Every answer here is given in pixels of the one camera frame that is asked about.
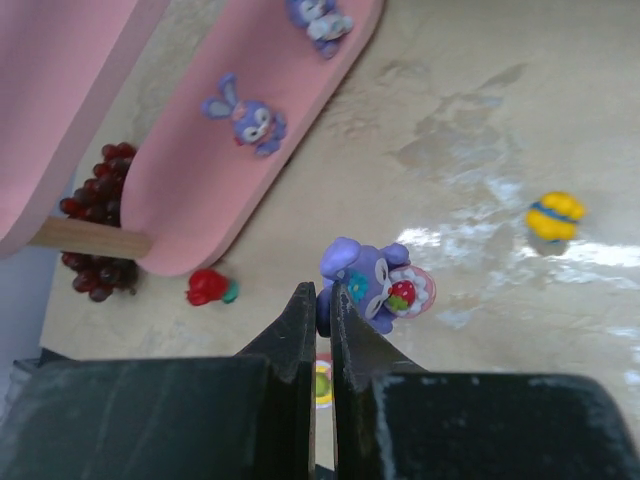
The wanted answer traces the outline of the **purple bunny toy blue bow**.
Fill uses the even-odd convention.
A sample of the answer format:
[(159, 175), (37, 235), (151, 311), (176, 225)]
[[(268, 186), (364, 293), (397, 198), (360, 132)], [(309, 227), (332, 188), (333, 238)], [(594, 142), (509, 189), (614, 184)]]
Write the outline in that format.
[(286, 0), (285, 9), (290, 22), (306, 32), (325, 59), (336, 55), (341, 39), (354, 28), (354, 20), (341, 11), (336, 1)]

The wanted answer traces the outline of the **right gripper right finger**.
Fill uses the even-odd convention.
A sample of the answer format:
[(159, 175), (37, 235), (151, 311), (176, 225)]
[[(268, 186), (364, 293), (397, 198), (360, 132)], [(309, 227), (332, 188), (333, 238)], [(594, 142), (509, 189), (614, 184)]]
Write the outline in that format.
[(339, 479), (635, 479), (639, 455), (594, 380), (438, 373), (413, 362), (331, 294)]

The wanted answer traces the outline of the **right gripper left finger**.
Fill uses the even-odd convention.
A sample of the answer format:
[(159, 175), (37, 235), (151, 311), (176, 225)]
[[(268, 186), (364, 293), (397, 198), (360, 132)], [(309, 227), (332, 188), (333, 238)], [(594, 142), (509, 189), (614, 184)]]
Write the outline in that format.
[(316, 293), (230, 357), (50, 362), (1, 429), (5, 479), (311, 479)]

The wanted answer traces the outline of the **purple bunny toy with strawberry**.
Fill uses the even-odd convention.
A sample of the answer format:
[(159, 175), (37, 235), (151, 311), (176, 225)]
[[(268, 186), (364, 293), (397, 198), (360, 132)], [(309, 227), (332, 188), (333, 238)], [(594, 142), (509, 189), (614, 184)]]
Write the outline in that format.
[(346, 287), (356, 310), (378, 333), (386, 335), (397, 318), (412, 319), (427, 311), (436, 298), (436, 283), (411, 264), (408, 249), (399, 243), (384, 248), (336, 238), (319, 265), (324, 288), (317, 297), (317, 330), (330, 336), (332, 286)]

